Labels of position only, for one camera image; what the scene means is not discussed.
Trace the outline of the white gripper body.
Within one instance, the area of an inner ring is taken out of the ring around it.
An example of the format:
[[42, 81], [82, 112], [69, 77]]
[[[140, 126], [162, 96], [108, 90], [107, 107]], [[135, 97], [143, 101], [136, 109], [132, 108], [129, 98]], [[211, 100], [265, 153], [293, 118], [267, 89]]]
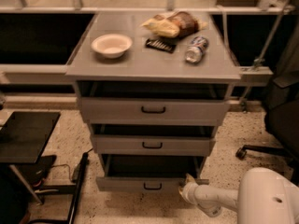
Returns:
[[196, 183], [188, 183], [182, 188], [181, 196], [187, 203], [197, 205], [199, 204], [199, 191], [199, 186]]

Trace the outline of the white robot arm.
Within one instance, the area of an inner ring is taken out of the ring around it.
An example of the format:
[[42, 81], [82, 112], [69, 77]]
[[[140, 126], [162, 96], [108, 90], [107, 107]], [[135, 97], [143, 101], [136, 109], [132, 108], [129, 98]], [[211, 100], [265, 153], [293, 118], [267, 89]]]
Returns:
[[208, 217], [226, 208], [237, 213], [237, 224], [299, 224], [299, 187], [267, 168], [246, 171], [238, 189], [198, 184], [186, 174], [178, 191]]

